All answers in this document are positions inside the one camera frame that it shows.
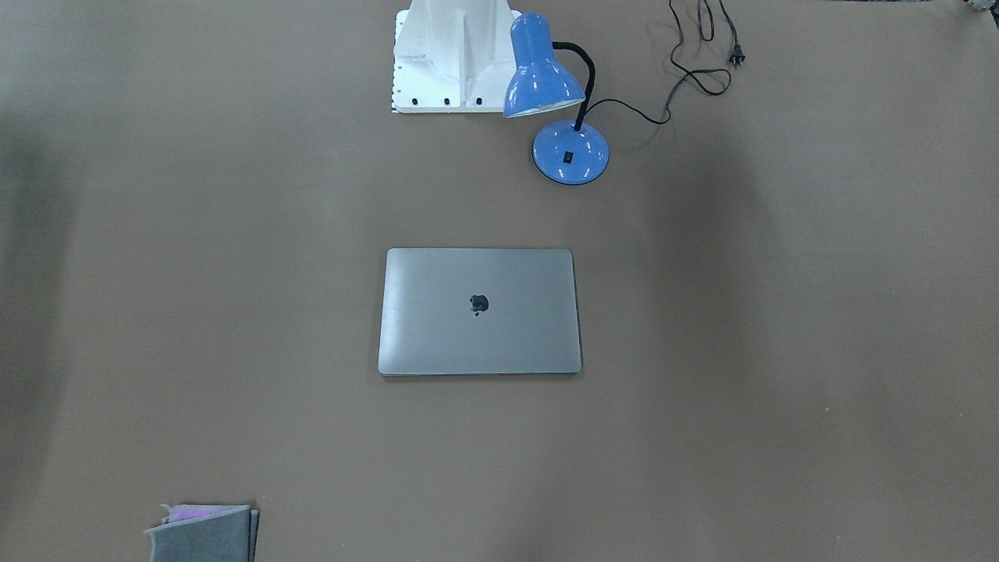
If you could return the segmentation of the grey laptop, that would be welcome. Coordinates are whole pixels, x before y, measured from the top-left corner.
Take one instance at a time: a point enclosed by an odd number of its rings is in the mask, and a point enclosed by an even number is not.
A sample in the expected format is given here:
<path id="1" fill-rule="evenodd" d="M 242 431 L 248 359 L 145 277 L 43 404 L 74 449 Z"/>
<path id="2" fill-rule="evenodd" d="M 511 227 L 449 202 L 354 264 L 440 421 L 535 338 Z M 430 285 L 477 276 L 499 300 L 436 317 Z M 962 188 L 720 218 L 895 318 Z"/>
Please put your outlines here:
<path id="1" fill-rule="evenodd" d="M 575 375 L 582 366 L 571 250 L 386 252 L 379 374 Z"/>

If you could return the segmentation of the blue desk lamp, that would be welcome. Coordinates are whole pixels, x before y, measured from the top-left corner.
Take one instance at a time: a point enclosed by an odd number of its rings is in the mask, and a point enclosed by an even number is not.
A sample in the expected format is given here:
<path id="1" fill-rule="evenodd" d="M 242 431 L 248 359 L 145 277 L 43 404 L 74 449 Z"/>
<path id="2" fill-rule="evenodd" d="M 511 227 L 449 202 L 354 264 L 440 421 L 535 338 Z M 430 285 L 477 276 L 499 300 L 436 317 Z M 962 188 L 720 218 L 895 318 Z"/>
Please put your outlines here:
<path id="1" fill-rule="evenodd" d="M 539 129 L 531 143 L 531 160 L 540 174 L 561 185 L 596 181 L 609 167 L 610 146 L 585 121 L 595 90 L 595 61 L 582 46 L 553 40 L 549 21 L 539 12 L 515 17 L 510 41 L 515 69 L 504 94 L 503 117 L 577 110 L 574 118 Z"/>

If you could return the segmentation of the grey folded cloth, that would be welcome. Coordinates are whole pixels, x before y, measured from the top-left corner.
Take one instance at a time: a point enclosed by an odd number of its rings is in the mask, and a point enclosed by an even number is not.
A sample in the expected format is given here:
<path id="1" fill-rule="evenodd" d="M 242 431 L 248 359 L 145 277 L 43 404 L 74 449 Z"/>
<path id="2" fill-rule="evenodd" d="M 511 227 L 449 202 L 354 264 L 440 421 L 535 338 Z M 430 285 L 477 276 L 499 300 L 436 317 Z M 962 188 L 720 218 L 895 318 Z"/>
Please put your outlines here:
<path id="1" fill-rule="evenodd" d="M 253 561 L 259 511 L 243 505 L 164 505 L 167 516 L 145 530 L 150 561 Z"/>

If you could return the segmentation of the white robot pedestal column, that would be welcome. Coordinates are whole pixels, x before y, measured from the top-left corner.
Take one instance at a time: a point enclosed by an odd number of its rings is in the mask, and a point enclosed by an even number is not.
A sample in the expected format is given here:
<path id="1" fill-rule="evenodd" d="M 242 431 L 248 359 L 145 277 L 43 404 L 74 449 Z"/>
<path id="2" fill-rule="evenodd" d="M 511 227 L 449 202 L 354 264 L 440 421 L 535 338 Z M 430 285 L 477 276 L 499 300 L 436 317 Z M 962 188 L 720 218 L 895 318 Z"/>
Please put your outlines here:
<path id="1" fill-rule="evenodd" d="M 520 15 L 507 1 L 413 1 L 397 12 L 390 108 L 502 114 Z"/>

